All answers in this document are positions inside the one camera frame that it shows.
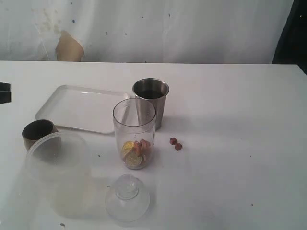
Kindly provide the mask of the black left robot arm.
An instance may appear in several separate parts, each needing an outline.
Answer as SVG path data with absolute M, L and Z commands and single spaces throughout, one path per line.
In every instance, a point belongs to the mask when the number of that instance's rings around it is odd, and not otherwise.
M 0 104 L 10 103 L 11 101 L 11 85 L 0 82 Z

